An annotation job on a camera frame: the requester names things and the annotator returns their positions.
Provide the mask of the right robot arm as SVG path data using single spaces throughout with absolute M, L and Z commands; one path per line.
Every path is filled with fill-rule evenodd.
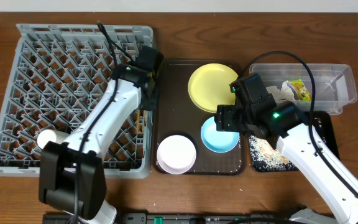
M 338 223 L 358 223 L 358 180 L 321 139 L 312 112 L 291 101 L 276 103 L 256 73 L 229 86 L 236 102 L 217 107 L 217 130 L 266 140 L 307 178 Z

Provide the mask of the green snack wrapper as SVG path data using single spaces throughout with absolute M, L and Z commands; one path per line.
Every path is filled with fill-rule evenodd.
M 311 95 L 302 80 L 287 80 L 287 85 L 296 93 L 301 101 L 311 101 Z

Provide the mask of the light blue bowl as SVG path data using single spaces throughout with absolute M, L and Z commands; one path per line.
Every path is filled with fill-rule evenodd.
M 239 133 L 218 131 L 214 117 L 210 117 L 201 127 L 201 140 L 210 151 L 225 153 L 237 146 Z

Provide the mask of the white cup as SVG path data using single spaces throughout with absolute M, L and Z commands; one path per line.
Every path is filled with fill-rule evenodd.
M 56 131 L 52 129 L 43 130 L 37 137 L 37 145 L 43 149 L 48 142 L 61 144 L 69 136 L 68 133 Z

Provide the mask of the pink bowl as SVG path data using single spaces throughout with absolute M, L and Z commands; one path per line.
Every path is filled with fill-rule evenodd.
M 193 142 L 182 135 L 165 138 L 157 148 L 157 162 L 169 174 L 184 174 L 194 165 L 196 148 Z

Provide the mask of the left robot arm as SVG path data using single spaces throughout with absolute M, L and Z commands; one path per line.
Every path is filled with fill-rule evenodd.
M 71 215 L 69 223 L 113 223 L 107 203 L 104 158 L 125 120 L 135 110 L 156 110 L 163 54 L 142 47 L 136 60 L 112 70 L 99 103 L 61 141 L 47 141 L 40 157 L 39 200 Z

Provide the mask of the rice and food scraps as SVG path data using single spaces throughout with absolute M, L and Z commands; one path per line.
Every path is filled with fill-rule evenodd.
M 264 139 L 249 136 L 251 165 L 257 172 L 295 170 L 296 167 Z

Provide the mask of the white tissue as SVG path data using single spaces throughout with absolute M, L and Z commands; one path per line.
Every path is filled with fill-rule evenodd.
M 287 81 L 284 81 L 282 83 L 281 89 L 279 89 L 278 86 L 275 85 L 268 86 L 266 89 L 268 93 L 271 93 L 273 95 L 275 101 L 280 101 L 280 100 L 295 101 L 295 94 Z

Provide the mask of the wooden chopstick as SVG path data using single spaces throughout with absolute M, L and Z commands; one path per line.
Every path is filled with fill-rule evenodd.
M 137 121 L 136 121 L 136 130 L 137 130 L 137 133 L 140 131 L 140 116 L 141 116 L 141 110 L 137 110 Z
M 144 127 L 145 127 L 145 122 L 147 121 L 146 116 L 145 116 L 145 110 L 142 110 L 142 122 L 141 122 L 141 132 L 144 133 Z

